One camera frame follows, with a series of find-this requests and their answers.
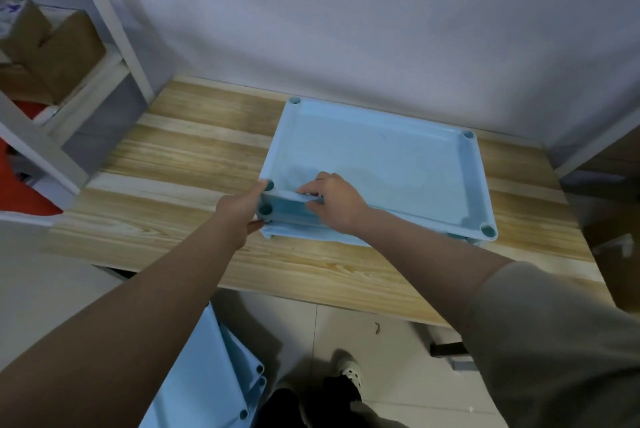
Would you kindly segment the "person's right forearm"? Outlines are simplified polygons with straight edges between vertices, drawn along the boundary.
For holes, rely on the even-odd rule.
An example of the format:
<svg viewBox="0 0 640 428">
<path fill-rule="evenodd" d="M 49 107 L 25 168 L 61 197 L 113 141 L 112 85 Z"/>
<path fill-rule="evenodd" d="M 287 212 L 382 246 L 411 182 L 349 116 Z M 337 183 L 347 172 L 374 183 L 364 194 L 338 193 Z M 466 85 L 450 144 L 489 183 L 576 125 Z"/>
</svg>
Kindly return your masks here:
<svg viewBox="0 0 640 428">
<path fill-rule="evenodd" d="M 459 333 L 474 295 L 513 260 L 388 212 L 359 207 L 346 230 L 378 251 Z"/>
</svg>

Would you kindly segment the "person's right hand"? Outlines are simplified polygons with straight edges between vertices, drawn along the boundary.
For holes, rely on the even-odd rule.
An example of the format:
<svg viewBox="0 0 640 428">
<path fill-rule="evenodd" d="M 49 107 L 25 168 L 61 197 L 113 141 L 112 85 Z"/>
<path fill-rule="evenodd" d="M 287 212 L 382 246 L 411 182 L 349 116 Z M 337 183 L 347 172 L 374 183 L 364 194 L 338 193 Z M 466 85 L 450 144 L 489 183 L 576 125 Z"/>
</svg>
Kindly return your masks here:
<svg viewBox="0 0 640 428">
<path fill-rule="evenodd" d="M 334 174 L 334 196 L 310 200 L 306 207 L 332 230 L 356 236 L 370 207 L 356 188 Z"/>
</svg>

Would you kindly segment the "light blue plastic tray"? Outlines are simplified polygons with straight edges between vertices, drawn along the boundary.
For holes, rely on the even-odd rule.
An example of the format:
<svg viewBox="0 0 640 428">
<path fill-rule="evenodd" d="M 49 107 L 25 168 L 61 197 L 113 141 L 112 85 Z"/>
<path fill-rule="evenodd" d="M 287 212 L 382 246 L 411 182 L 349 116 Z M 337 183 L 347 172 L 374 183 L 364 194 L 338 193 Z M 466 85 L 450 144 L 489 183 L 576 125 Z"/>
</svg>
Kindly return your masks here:
<svg viewBox="0 0 640 428">
<path fill-rule="evenodd" d="M 250 428 L 267 385 L 264 365 L 227 326 L 219 324 L 219 327 L 247 405 L 247 409 L 242 410 L 235 426 Z"/>
<path fill-rule="evenodd" d="M 481 228 L 487 242 L 499 236 L 470 129 L 291 97 L 260 172 L 264 193 L 305 196 L 296 189 L 319 172 L 338 173 L 371 207 Z"/>
<path fill-rule="evenodd" d="M 139 428 L 242 428 L 247 405 L 219 324 L 207 304 Z"/>
<path fill-rule="evenodd" d="M 292 192 L 287 192 L 284 195 L 263 193 L 257 208 L 257 217 L 266 224 L 266 232 L 263 235 L 266 238 L 279 236 L 366 247 L 367 244 L 363 240 L 330 229 L 316 214 L 306 207 L 308 202 L 322 201 L 322 198 L 315 197 L 302 196 L 294 198 Z M 487 238 L 483 236 L 481 228 L 464 228 L 463 226 L 398 211 L 390 211 L 390 213 L 405 221 L 418 224 L 457 240 L 463 240 L 475 246 L 480 246 L 487 242 Z"/>
</svg>

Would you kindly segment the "brown cardboard box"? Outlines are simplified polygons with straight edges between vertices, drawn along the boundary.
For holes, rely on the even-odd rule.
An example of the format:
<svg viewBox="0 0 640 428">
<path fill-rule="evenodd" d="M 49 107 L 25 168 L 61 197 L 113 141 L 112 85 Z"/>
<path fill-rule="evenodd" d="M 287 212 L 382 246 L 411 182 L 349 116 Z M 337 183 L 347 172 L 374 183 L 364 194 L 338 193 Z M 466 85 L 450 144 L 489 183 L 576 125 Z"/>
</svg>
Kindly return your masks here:
<svg viewBox="0 0 640 428">
<path fill-rule="evenodd" d="M 36 48 L 28 51 L 23 66 L 33 82 L 20 100 L 45 105 L 64 100 L 106 55 L 87 12 L 39 5 L 51 24 Z"/>
<path fill-rule="evenodd" d="M 52 30 L 52 24 L 32 0 L 0 3 L 0 65 L 21 63 Z"/>
<path fill-rule="evenodd" d="M 587 197 L 580 223 L 614 303 L 640 317 L 640 202 Z"/>
</svg>

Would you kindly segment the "person's white shoe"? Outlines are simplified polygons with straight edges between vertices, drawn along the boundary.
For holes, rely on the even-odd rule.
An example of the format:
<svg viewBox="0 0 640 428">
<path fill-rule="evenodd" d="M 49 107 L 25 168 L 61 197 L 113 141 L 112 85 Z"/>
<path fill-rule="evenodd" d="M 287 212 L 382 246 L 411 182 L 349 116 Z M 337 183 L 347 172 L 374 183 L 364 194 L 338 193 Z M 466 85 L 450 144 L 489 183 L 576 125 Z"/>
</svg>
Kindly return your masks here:
<svg viewBox="0 0 640 428">
<path fill-rule="evenodd" d="M 351 387 L 347 387 L 348 394 L 354 401 L 361 402 L 363 394 L 364 379 L 362 369 L 354 359 L 354 357 L 347 351 L 338 350 L 334 356 L 334 371 L 336 375 L 342 379 L 348 380 Z"/>
</svg>

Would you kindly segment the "person's dark trouser leg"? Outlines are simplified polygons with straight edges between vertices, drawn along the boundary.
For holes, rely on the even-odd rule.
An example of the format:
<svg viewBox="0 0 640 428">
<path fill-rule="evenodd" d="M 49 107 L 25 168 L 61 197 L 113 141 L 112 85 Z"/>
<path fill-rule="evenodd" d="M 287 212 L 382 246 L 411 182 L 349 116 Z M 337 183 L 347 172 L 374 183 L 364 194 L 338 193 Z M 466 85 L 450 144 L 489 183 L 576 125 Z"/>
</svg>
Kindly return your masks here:
<svg viewBox="0 0 640 428">
<path fill-rule="evenodd" d="M 319 388 L 299 393 L 281 380 L 259 408 L 253 428 L 408 428 L 379 416 L 345 375 L 325 377 Z"/>
</svg>

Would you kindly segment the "person's left forearm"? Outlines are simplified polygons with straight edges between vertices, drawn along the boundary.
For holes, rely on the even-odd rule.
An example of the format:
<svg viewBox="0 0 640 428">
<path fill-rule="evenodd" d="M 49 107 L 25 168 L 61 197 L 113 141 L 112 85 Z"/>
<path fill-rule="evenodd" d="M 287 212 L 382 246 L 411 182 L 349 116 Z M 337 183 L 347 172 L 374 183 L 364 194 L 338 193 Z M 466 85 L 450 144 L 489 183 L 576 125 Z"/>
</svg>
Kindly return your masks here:
<svg viewBox="0 0 640 428">
<path fill-rule="evenodd" d="M 246 241 L 218 210 L 0 372 L 0 428 L 138 428 Z"/>
</svg>

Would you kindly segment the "black table leg foot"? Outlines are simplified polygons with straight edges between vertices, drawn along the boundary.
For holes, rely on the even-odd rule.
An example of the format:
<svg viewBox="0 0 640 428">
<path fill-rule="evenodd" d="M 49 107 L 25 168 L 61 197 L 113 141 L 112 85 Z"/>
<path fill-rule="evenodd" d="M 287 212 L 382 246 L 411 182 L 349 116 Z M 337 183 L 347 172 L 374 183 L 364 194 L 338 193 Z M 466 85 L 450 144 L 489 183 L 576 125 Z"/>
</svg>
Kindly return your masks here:
<svg viewBox="0 0 640 428">
<path fill-rule="evenodd" d="M 446 360 L 455 372 L 478 372 L 478 368 L 463 342 L 431 343 L 429 355 L 433 358 Z"/>
</svg>

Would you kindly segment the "person's beige sleeve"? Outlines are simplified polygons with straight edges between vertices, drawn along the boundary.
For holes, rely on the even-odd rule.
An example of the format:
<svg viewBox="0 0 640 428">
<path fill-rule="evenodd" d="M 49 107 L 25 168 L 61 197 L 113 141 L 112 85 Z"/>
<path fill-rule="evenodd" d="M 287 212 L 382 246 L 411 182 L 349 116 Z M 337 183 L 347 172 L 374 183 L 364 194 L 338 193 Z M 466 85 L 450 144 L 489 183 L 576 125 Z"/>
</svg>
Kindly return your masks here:
<svg viewBox="0 0 640 428">
<path fill-rule="evenodd" d="M 509 428 L 640 428 L 640 320 L 529 263 L 471 298 L 463 343 Z"/>
</svg>

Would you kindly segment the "person's left hand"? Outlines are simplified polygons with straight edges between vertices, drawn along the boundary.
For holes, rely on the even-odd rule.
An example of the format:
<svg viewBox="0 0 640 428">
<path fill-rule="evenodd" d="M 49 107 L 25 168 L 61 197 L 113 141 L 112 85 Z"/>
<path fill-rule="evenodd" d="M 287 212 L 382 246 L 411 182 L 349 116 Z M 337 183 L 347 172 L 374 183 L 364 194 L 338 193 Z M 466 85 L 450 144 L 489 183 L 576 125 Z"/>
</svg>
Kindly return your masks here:
<svg viewBox="0 0 640 428">
<path fill-rule="evenodd" d="M 265 225 L 262 219 L 256 218 L 260 199 L 250 202 L 245 199 L 245 193 L 220 198 L 212 217 L 212 234 L 232 251 L 243 247 L 248 236 Z"/>
</svg>

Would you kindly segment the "white metal shelf rack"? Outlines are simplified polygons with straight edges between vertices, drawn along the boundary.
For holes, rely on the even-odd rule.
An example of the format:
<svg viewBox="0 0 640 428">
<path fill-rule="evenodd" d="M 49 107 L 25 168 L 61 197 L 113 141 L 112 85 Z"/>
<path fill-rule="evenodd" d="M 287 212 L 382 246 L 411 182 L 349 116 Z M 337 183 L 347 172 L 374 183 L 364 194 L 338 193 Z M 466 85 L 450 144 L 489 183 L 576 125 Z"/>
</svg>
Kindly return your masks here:
<svg viewBox="0 0 640 428">
<path fill-rule="evenodd" d="M 0 138 L 44 172 L 41 178 L 28 181 L 28 187 L 42 192 L 63 209 L 90 179 L 63 150 L 63 145 L 127 76 L 132 76 L 146 103 L 156 96 L 111 1 L 92 2 L 113 43 L 106 44 L 105 57 L 47 122 L 33 122 L 0 92 Z"/>
</svg>

